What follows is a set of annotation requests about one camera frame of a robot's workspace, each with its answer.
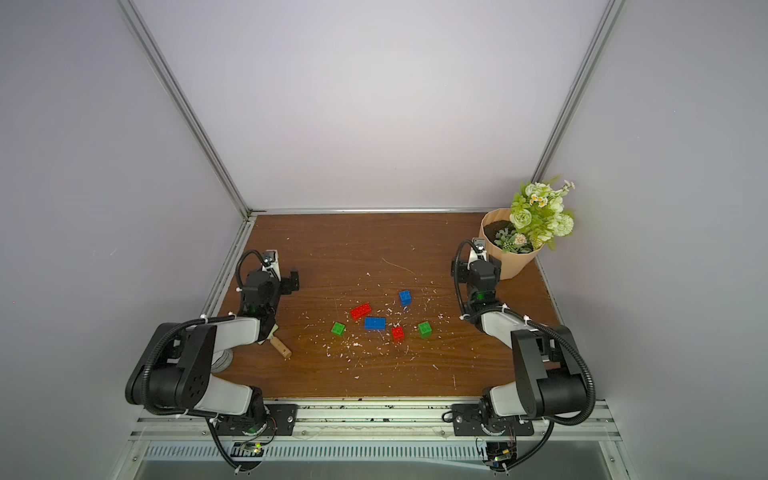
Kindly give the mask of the blue small lego brick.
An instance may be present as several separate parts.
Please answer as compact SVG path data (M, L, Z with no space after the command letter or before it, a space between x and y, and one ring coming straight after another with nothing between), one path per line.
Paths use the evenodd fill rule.
M399 293L399 301L402 307L407 307L412 304L412 296L408 290L401 291Z

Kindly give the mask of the red long lego brick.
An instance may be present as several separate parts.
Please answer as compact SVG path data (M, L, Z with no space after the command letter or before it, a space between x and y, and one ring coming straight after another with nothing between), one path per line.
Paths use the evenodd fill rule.
M369 303L364 303L360 306L353 308L349 314L354 321L365 318L372 312L372 308Z

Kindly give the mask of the red small lego brick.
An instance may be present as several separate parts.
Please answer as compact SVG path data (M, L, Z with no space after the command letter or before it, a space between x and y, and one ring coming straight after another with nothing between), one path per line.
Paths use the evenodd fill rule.
M393 327L391 333L394 342L399 343L405 339L404 329L400 326Z

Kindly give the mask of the blue long lego brick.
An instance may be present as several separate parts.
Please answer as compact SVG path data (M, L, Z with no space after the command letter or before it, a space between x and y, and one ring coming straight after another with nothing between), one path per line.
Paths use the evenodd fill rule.
M387 321L383 317L366 317L364 319L364 329L379 331L385 330L387 327Z

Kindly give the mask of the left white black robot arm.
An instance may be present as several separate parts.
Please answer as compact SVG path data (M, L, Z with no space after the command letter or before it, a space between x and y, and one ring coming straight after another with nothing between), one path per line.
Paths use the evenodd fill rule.
M273 424L257 387L212 374L214 357L237 346L269 343L284 358L291 350L275 332L282 296L300 288L296 270L278 278L272 269L249 273L238 315L163 323L134 367L125 398L153 415L189 415L220 421L225 433L261 433Z

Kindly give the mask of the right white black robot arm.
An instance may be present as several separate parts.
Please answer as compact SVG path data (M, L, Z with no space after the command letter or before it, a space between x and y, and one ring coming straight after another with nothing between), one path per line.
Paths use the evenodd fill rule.
M455 260L452 276L461 319L512 351L514 380L491 387L480 404L482 424L491 431L504 421L546 419L551 425L578 425L594 411L596 385L571 331L521 315L496 297L499 275L488 260Z

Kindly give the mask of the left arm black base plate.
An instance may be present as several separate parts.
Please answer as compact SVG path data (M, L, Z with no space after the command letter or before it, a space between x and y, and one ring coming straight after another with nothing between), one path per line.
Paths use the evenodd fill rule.
M221 436L291 436L298 417L298 405L267 403L255 418L224 416L216 426Z

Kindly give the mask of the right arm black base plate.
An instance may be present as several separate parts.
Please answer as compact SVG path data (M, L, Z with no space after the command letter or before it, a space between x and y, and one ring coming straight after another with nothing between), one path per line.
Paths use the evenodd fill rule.
M534 428L530 420L520 416L500 417L481 407L479 403L452 404L443 415L458 437L530 437Z

